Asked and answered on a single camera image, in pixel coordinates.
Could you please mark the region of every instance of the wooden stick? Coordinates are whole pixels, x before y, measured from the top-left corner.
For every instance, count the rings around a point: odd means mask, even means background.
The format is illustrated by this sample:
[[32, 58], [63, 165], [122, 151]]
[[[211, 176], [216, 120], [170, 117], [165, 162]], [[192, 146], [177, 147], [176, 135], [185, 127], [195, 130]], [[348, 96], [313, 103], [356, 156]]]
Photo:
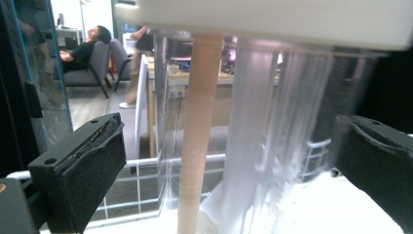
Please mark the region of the wooden stick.
[[178, 234], [195, 234], [223, 36], [196, 34], [189, 74], [179, 181]]

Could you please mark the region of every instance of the office chair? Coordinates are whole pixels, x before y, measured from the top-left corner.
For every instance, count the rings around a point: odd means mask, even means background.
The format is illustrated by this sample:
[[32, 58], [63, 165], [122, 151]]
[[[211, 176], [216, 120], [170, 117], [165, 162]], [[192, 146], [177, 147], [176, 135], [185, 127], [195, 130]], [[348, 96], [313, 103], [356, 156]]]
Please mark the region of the office chair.
[[91, 59], [89, 60], [88, 69], [66, 72], [63, 75], [64, 83], [68, 87], [98, 86], [102, 89], [106, 98], [109, 98], [109, 95], [106, 93], [102, 85], [102, 80], [104, 80], [107, 87], [109, 89], [112, 88], [106, 77], [108, 69], [109, 45], [105, 45], [103, 42], [97, 41], [94, 44], [94, 51], [92, 52]]
[[115, 85], [116, 92], [121, 80], [130, 80], [131, 58], [128, 57], [119, 39], [114, 38], [110, 41], [110, 50], [115, 59], [115, 67], [118, 72], [118, 80]]

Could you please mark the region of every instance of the person lying on chair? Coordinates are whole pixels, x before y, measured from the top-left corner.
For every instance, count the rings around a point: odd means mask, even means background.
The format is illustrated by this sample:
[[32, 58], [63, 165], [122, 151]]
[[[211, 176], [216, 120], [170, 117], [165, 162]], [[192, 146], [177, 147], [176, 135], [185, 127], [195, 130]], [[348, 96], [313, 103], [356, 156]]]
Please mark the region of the person lying on chair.
[[70, 53], [66, 51], [59, 52], [63, 73], [87, 69], [89, 59], [94, 51], [94, 43], [102, 41], [104, 44], [108, 44], [111, 38], [109, 30], [104, 26], [98, 25], [90, 29], [86, 42], [79, 45], [74, 51]]

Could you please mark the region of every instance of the man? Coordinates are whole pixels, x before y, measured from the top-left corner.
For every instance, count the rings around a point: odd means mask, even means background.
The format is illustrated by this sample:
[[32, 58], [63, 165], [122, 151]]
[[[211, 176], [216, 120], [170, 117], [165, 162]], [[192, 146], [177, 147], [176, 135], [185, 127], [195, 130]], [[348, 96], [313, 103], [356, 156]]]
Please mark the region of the man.
[[102, 41], [104, 44], [108, 44], [111, 40], [109, 30], [101, 25], [98, 25], [88, 31], [88, 37], [85, 43], [79, 45], [74, 51], [68, 53], [66, 51], [60, 51], [60, 58], [62, 61], [63, 73], [81, 70], [88, 68], [89, 59], [94, 51], [94, 43], [96, 41]]
[[142, 26], [131, 35], [131, 38], [136, 40], [136, 43], [134, 45], [133, 58], [131, 61], [131, 80], [127, 87], [125, 102], [119, 104], [121, 108], [136, 107], [137, 81], [139, 79], [140, 58], [142, 57], [142, 55], [146, 55], [148, 57], [153, 56], [153, 36], [148, 35], [147, 30], [147, 26]]

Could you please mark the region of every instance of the black hair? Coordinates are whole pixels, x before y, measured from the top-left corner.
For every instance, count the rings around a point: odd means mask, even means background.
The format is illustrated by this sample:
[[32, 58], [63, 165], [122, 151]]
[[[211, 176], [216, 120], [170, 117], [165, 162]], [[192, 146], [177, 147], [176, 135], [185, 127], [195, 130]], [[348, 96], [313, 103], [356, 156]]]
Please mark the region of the black hair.
[[97, 35], [97, 41], [102, 41], [104, 42], [104, 44], [108, 44], [110, 40], [112, 39], [112, 36], [110, 35], [109, 30], [102, 25], [98, 25], [97, 28], [99, 29], [99, 33]]

